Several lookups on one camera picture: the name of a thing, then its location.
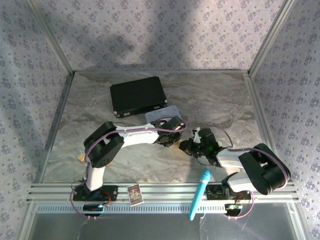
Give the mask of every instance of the floral wallpaper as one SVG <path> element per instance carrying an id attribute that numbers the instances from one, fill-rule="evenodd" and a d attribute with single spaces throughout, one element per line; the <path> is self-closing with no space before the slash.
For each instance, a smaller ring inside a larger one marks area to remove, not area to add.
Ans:
<path id="1" fill-rule="evenodd" d="M 320 2 L 297 0 L 254 76 L 276 148 L 320 239 Z"/>
<path id="2" fill-rule="evenodd" d="M 248 69 L 283 0 L 38 0 L 75 71 Z"/>
<path id="3" fill-rule="evenodd" d="M 0 41 L 0 239 L 11 240 L 67 74 L 24 1 L 0 1 Z"/>

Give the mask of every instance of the gray marble floor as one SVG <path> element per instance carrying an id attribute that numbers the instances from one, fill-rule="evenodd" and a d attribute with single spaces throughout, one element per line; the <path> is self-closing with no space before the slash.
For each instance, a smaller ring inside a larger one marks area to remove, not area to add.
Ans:
<path id="1" fill-rule="evenodd" d="M 76 73 L 59 123 L 58 132 L 44 175 L 44 182 L 72 182 L 84 176 L 85 164 L 77 157 L 84 153 L 83 141 L 102 123 L 119 126 L 146 124 L 144 114 L 116 118 L 109 87 L 112 84 L 158 76 L 168 106 L 176 105 L 188 124 L 182 139 L 191 129 L 216 124 L 231 136 L 236 147 L 261 142 L 254 110 L 242 74 L 193 73 Z M 223 146 L 228 139 L 213 129 Z M 198 182 L 204 166 L 176 146 L 157 144 L 128 146 L 105 169 L 105 182 Z M 221 181 L 237 169 L 210 167 L 212 181 Z"/>

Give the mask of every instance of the purple cable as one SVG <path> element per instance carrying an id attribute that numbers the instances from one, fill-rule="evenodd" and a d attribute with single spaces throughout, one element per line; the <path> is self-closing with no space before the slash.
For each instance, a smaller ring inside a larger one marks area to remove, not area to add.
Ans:
<path id="1" fill-rule="evenodd" d="M 86 163 L 86 168 L 85 168 L 85 179 L 82 183 L 78 184 L 77 186 L 74 187 L 74 189 L 71 191 L 70 193 L 70 203 L 72 205 L 72 208 L 74 209 L 74 211 L 79 214 L 80 216 L 84 217 L 84 218 L 89 218 L 88 216 L 84 215 L 83 213 L 81 213 L 75 206 L 73 197 L 75 194 L 75 191 L 78 187 L 83 186 L 86 184 L 87 179 L 88 179 L 88 174 L 89 174 L 89 164 L 90 162 L 88 161 L 89 159 L 89 154 L 91 153 L 92 149 L 94 149 L 94 147 L 100 143 L 103 139 L 105 139 L 106 137 L 108 137 L 111 134 L 116 134 L 116 133 L 135 133 L 135 132 L 141 132 L 141 131 L 161 131 L 161 132 L 167 132 L 167 133 L 179 133 L 179 132 L 183 132 L 184 130 L 187 129 L 187 124 L 185 121 L 181 120 L 182 123 L 184 124 L 184 127 L 178 130 L 171 130 L 171 129 L 164 129 L 164 128 L 155 128 L 155 127 L 141 127 L 141 128 L 136 128 L 136 129 L 122 129 L 122 130 L 114 130 L 111 132 L 106 133 L 105 135 L 103 135 L 102 137 L 100 137 L 97 141 L 95 141 L 87 150 L 85 157 L 84 157 L 84 161 Z"/>

